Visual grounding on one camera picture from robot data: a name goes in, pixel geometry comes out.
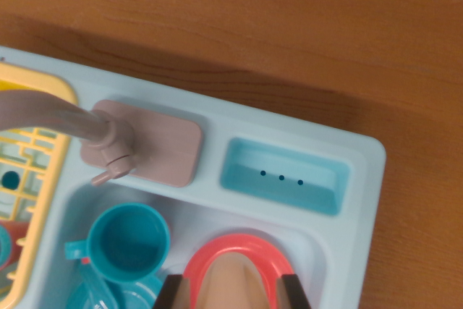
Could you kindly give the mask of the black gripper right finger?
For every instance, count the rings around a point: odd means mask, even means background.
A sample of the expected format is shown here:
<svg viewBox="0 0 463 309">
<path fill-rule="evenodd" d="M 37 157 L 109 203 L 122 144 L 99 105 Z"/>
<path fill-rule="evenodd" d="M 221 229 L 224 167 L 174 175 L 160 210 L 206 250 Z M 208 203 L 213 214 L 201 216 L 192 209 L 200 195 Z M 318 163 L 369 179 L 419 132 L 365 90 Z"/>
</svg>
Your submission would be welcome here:
<svg viewBox="0 0 463 309">
<path fill-rule="evenodd" d="M 276 280 L 279 309 L 311 309 L 309 300 L 296 274 L 283 274 Z"/>
</svg>

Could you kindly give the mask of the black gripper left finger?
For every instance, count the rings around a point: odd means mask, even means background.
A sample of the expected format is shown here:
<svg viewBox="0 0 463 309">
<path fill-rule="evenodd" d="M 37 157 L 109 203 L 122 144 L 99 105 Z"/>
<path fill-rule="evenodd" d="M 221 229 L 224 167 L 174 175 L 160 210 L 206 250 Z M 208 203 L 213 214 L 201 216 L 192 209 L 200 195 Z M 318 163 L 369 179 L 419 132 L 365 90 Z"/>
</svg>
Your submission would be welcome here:
<svg viewBox="0 0 463 309">
<path fill-rule="evenodd" d="M 153 309 L 190 308 L 190 280 L 181 274 L 168 275 L 159 292 Z"/>
</svg>

